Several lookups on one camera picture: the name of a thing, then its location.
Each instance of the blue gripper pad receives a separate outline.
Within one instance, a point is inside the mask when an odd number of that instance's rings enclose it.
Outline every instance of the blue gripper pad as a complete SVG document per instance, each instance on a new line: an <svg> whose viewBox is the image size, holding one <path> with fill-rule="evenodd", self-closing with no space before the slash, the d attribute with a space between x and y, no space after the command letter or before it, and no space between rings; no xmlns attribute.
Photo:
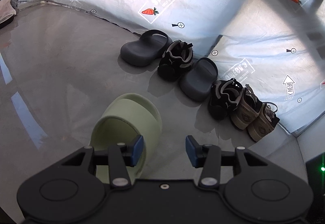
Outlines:
<svg viewBox="0 0 325 224"><path fill-rule="evenodd" d="M141 137L137 140L137 142L134 144L133 146L133 151L132 151L132 155L131 155L131 166L136 166L140 156L142 154L143 151L143 147L144 147L144 139L143 136L141 135Z"/></svg>
<svg viewBox="0 0 325 224"><path fill-rule="evenodd" d="M186 136L185 139L185 148L186 148L187 156L190 159L192 166L197 167L199 163L198 163L198 157L196 155L196 150L193 143L188 138L188 136Z"/></svg>

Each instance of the white cloth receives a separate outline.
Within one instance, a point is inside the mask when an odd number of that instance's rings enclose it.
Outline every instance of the white cloth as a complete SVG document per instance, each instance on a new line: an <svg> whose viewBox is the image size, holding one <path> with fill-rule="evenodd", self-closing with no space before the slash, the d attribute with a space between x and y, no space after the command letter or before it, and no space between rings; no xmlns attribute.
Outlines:
<svg viewBox="0 0 325 224"><path fill-rule="evenodd" d="M260 100L277 104L277 115L290 132L325 110L324 56L308 38L325 31L315 0L51 1L86 10L131 32L155 28L192 42L195 56L216 62L219 78L239 71L235 76L243 85L249 83ZM224 36L216 45L219 35ZM218 55L211 55L212 50ZM233 67L238 63L243 70Z"/></svg>

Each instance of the beige sneaker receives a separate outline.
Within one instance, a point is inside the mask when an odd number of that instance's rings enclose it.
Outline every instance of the beige sneaker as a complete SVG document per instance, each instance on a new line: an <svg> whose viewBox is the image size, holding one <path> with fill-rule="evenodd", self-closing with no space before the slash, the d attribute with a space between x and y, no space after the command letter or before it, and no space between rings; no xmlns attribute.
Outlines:
<svg viewBox="0 0 325 224"><path fill-rule="evenodd" d="M231 114L230 118L235 126L241 130L258 117L263 103L255 96L253 89L247 84L238 108Z"/></svg>
<svg viewBox="0 0 325 224"><path fill-rule="evenodd" d="M280 121L280 119L275 115L277 110L272 111L269 104L277 107L276 104L271 102L264 102L259 116L247 128L249 135L256 142L272 132L277 123Z"/></svg>

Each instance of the light green slide sandal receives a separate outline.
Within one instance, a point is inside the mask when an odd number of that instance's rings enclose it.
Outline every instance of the light green slide sandal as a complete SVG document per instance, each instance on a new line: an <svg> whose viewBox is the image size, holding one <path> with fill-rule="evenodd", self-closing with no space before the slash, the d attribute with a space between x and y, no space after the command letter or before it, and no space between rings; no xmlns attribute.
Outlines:
<svg viewBox="0 0 325 224"><path fill-rule="evenodd" d="M93 129L89 145L95 151L106 150L109 145L128 144L137 135L142 135L144 148L140 160L135 167L126 167L133 184L152 157L161 131L161 117L154 104L141 95L128 93L119 96L108 106ZM108 184L108 166L98 165L96 177Z"/></svg>

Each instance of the worn sneaker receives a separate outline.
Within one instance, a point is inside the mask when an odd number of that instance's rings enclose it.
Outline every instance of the worn sneaker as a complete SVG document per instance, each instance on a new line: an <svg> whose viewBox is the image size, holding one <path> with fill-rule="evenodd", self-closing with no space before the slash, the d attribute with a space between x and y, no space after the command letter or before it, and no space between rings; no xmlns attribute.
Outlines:
<svg viewBox="0 0 325 224"><path fill-rule="evenodd" d="M261 140L265 135L271 133L280 121L280 119L275 115L277 110L273 111L270 104L275 105L277 108L276 104L264 102L262 111L258 115L257 119L247 127L249 135L256 142Z"/></svg>
<svg viewBox="0 0 325 224"><path fill-rule="evenodd" d="M241 130L246 129L260 114L263 103L255 96L253 89L247 84L243 96L235 112L231 114L231 120Z"/></svg>
<svg viewBox="0 0 325 224"><path fill-rule="evenodd" d="M208 104L210 115L216 120L224 119L230 112L237 109L243 90L243 86L234 78L215 82L211 88Z"/></svg>
<svg viewBox="0 0 325 224"><path fill-rule="evenodd" d="M157 72L167 81L176 81L193 65L193 44L180 40L174 41L162 56Z"/></svg>

